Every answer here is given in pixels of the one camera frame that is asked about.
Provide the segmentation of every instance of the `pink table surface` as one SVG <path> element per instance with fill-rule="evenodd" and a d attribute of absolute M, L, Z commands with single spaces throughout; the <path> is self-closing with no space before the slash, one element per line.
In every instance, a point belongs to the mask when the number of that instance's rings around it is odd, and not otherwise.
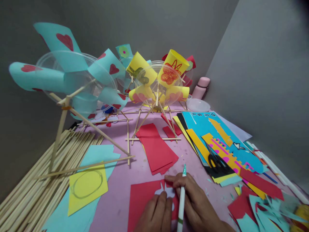
<path fill-rule="evenodd" d="M 128 102 L 123 112 L 138 111 L 138 109 L 135 109 L 136 107 L 140 107 L 140 104 L 133 104 L 132 102 Z M 172 105 L 171 109 L 182 110 L 183 108 L 179 105 L 179 103 L 177 103 Z M 132 137 L 138 113 L 126 114 L 126 116 L 128 118 L 133 118 L 133 120 L 131 120 L 129 123 L 129 136 Z M 146 113 L 141 114 L 139 124 L 145 118 L 145 116 Z M 119 114 L 118 117 L 119 119 L 125 118 L 122 114 Z M 163 127 L 167 126 L 167 123 L 161 118 L 161 113 L 149 114 L 144 124 L 149 123 L 154 123 L 161 137 L 167 138 L 162 129 Z M 126 121 L 113 123 L 111 127 L 107 127 L 105 124 L 99 125 L 97 127 L 106 133 L 109 137 L 111 137 L 121 147 L 127 150 L 127 141 L 125 141 L 125 138 L 127 138 Z M 94 132 L 93 128 L 87 127 L 86 131 L 89 130 Z M 176 175 L 177 173 L 182 172 L 183 165 L 186 164 L 187 172 L 189 172 L 194 177 L 199 186 L 207 192 L 208 199 L 217 212 L 219 218 L 229 223 L 235 230 L 237 230 L 236 224 L 229 216 L 229 210 L 227 206 L 233 201 L 230 193 L 234 198 L 237 197 L 237 193 L 234 187 L 238 186 L 239 183 L 244 183 L 238 182 L 237 184 L 221 187 L 219 184 L 209 182 L 208 179 L 211 180 L 212 178 L 203 168 L 200 159 L 190 146 L 189 142 L 186 140 L 183 134 L 181 134 L 179 137 L 182 138 L 182 140 L 178 141 L 178 143 L 175 141 L 166 141 L 169 147 L 179 157 L 179 160 L 167 171 L 166 175 Z M 111 143 L 104 139 L 102 144 Z M 114 147 L 114 152 L 121 154 L 121 158 L 126 157 L 126 155 L 117 147 Z M 110 176 L 108 181 L 108 192 L 101 196 L 93 222 L 90 227 L 90 232 L 127 231 L 131 185 L 164 179 L 164 175 L 161 175 L 160 173 L 154 176 L 151 174 L 147 157 L 140 141 L 134 141 L 133 146 L 131 146 L 130 141 L 130 154 L 135 155 L 135 158 L 131 159 L 131 165 L 128 166 L 126 161 L 119 161 L 112 175 Z M 268 174 L 278 181 L 277 186 L 279 188 L 292 195 L 290 189 L 283 186 L 272 172 L 269 171 Z M 172 227 L 175 226 L 176 220 L 172 222 Z M 185 225 L 183 231 L 190 230 Z"/>

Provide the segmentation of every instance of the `flower drawing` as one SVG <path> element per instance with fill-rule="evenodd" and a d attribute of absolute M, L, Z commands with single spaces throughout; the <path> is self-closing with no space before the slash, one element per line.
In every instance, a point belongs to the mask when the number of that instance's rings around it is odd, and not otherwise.
<path fill-rule="evenodd" d="M 123 58 L 128 58 L 129 57 L 129 51 L 125 46 L 119 47 L 119 54 Z"/>

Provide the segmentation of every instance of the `stack of colored paper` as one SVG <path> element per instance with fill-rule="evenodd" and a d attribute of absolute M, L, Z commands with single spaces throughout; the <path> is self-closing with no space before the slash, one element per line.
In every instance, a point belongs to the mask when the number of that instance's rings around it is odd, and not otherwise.
<path fill-rule="evenodd" d="M 152 175 L 163 175 L 177 162 L 178 156 L 164 142 L 153 123 L 141 126 L 136 136 L 145 149 Z"/>

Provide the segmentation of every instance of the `red heart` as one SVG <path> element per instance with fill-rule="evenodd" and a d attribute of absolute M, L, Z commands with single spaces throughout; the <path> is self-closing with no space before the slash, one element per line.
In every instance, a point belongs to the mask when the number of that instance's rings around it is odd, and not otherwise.
<path fill-rule="evenodd" d="M 74 51 L 73 49 L 73 42 L 72 39 L 69 35 L 62 35 L 57 33 L 56 37 L 68 48 L 70 49 L 72 52 Z"/>
<path fill-rule="evenodd" d="M 99 60 L 99 59 L 101 59 L 101 58 L 104 58 L 105 56 L 106 56 L 106 54 L 103 53 L 102 55 L 100 55 L 100 57 L 99 57 L 97 60 Z"/>
<path fill-rule="evenodd" d="M 25 72 L 25 73 L 28 73 L 28 72 L 33 72 L 33 71 L 35 71 L 35 69 L 38 69 L 38 70 L 43 70 L 43 69 L 41 69 L 41 68 L 39 68 L 39 67 L 35 67 L 34 65 L 29 65 L 29 64 L 25 64 L 22 68 L 21 68 L 21 70 L 23 71 L 23 72 Z"/>
<path fill-rule="evenodd" d="M 111 64 L 111 65 L 110 65 L 110 69 L 109 69 L 109 73 L 112 75 L 112 74 L 115 74 L 115 73 L 117 73 L 117 72 L 119 72 L 119 69 L 116 68 L 116 65 Z"/>
<path fill-rule="evenodd" d="M 125 95 L 123 95 L 123 94 L 121 94 L 121 93 L 119 93 L 118 95 L 121 97 L 122 100 L 125 100 L 125 99 L 126 99 L 126 96 L 125 96 Z"/>
<path fill-rule="evenodd" d="M 35 91 L 43 92 L 43 90 L 41 90 L 41 89 L 37 89 L 37 88 L 32 88 L 32 89 L 35 90 Z"/>
<path fill-rule="evenodd" d="M 115 107 L 117 110 L 120 109 L 121 107 L 121 105 L 118 105 L 118 104 L 113 104 L 112 106 Z"/>
<path fill-rule="evenodd" d="M 88 119 L 94 118 L 96 115 L 95 114 L 91 114 L 88 116 Z"/>

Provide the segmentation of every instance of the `pencil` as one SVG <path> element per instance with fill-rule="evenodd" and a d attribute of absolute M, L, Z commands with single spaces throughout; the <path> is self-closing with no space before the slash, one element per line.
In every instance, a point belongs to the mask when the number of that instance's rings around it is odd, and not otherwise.
<path fill-rule="evenodd" d="M 183 167 L 183 176 L 187 176 L 186 164 Z M 180 200 L 179 200 L 179 211 L 178 211 L 178 224 L 177 232 L 183 231 L 183 212 L 184 212 L 184 197 L 185 197 L 184 187 L 180 188 Z"/>

